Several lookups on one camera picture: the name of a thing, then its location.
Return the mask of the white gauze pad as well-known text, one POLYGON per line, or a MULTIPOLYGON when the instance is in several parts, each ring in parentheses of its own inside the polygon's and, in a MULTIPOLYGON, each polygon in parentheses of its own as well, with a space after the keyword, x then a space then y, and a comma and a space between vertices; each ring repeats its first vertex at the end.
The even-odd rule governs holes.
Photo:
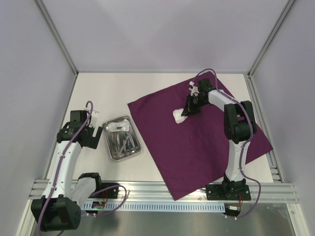
POLYGON ((176 109, 173 111, 173 117, 177 124, 183 123, 188 118, 187 116, 182 115, 183 111, 184 111, 183 108, 176 109))

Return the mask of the stainless steel tray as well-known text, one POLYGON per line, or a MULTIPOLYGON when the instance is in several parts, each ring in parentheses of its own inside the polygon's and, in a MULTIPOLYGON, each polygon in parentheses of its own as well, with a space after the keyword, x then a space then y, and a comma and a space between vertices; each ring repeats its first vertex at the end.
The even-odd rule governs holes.
POLYGON ((113 161, 121 162, 140 154, 141 145, 128 115, 105 121, 102 129, 113 161))

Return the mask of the packaged blade pouch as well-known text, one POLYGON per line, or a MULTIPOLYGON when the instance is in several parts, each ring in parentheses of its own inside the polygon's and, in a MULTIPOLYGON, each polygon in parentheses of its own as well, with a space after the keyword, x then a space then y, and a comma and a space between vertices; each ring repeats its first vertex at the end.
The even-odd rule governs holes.
POLYGON ((112 122, 108 124, 107 130, 109 132, 128 132, 130 129, 130 124, 126 121, 124 122, 112 122))
POLYGON ((128 119, 124 119, 120 122, 115 122, 114 123, 115 126, 129 126, 130 125, 130 122, 128 119))

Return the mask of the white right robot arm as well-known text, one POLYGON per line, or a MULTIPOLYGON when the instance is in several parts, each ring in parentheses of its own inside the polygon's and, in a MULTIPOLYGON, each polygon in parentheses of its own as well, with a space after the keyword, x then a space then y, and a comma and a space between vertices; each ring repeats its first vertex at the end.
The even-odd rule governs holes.
POLYGON ((211 85, 209 79, 202 79, 195 86, 189 82, 189 91, 185 107, 173 112, 177 123, 182 123, 188 116, 201 112, 201 107, 213 105, 223 111, 224 134, 229 140, 228 165, 222 186, 223 196, 234 199, 240 188, 235 182, 245 181, 243 167, 245 166, 247 151, 254 134, 257 131, 253 107, 250 101, 238 101, 222 89, 211 85))

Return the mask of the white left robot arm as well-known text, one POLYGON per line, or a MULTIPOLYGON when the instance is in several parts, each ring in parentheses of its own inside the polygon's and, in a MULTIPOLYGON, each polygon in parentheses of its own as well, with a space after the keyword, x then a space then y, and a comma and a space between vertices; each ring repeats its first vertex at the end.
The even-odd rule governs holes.
POLYGON ((53 174, 39 199, 31 204, 37 222, 37 234, 76 230, 81 221, 81 209, 89 196, 103 192, 99 173, 83 173, 75 187, 72 178, 83 148, 96 149, 102 133, 96 127, 99 113, 91 109, 70 112, 70 121, 57 134, 57 158, 53 174))

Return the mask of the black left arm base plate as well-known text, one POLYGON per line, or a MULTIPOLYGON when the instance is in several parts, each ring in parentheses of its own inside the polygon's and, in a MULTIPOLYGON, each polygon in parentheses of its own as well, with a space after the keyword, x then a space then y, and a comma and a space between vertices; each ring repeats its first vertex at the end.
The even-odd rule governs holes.
POLYGON ((89 198, 97 199, 118 199, 118 194, 125 195, 125 189, 118 183, 103 182, 96 190, 89 196, 89 198))

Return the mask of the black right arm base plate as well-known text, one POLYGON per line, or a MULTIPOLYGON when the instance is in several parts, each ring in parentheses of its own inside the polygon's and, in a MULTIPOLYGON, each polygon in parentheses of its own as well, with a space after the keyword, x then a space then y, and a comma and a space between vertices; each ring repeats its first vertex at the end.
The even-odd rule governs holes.
POLYGON ((207 184, 205 193, 209 201, 250 201, 252 199, 245 179, 241 181, 224 179, 221 184, 207 184))

